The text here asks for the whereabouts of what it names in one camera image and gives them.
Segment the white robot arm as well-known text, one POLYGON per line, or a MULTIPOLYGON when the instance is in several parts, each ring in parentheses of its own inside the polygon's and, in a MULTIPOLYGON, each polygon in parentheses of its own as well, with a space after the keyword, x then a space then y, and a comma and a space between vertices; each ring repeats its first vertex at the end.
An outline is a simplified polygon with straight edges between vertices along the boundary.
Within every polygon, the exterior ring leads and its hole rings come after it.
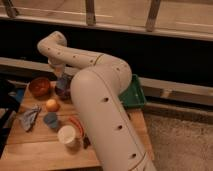
POLYGON ((58 31, 37 48, 52 67, 78 69, 71 99, 103 171, 157 171, 119 100, 132 80, 129 64, 105 53, 69 48, 58 31))

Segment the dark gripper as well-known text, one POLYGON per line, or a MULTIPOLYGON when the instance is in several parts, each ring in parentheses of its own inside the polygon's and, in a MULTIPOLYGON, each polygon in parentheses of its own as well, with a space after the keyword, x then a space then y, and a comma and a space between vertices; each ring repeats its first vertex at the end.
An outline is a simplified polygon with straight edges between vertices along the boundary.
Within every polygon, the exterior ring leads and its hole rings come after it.
POLYGON ((63 74, 56 81, 55 93, 61 100, 70 98, 70 83, 71 79, 67 74, 63 74))

